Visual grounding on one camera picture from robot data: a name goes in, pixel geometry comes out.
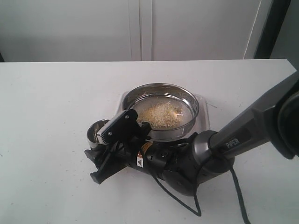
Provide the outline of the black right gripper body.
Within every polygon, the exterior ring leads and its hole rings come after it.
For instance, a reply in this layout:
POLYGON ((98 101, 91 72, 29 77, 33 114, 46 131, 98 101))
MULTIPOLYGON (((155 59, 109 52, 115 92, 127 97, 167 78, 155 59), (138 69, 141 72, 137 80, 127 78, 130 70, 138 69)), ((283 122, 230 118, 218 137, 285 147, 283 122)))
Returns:
POLYGON ((98 146, 97 151, 103 150, 104 157, 101 166, 96 167, 97 170, 90 174, 91 178, 101 184, 124 168, 131 167, 163 180, 167 159, 161 158, 161 150, 150 141, 150 124, 138 124, 138 115, 134 109, 125 111, 125 123, 120 129, 120 138, 113 144, 98 146))

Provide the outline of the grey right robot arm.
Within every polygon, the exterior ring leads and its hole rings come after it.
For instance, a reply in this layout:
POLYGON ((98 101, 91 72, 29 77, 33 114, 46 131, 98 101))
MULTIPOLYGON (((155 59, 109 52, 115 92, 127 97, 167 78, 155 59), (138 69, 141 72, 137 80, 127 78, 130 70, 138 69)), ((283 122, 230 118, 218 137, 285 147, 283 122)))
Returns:
POLYGON ((287 159, 299 154, 299 74, 278 83, 220 131, 207 129, 206 102, 164 83, 124 95, 118 113, 87 131, 85 155, 98 184, 126 167, 152 175, 185 196, 229 171, 235 157, 266 142, 287 159))

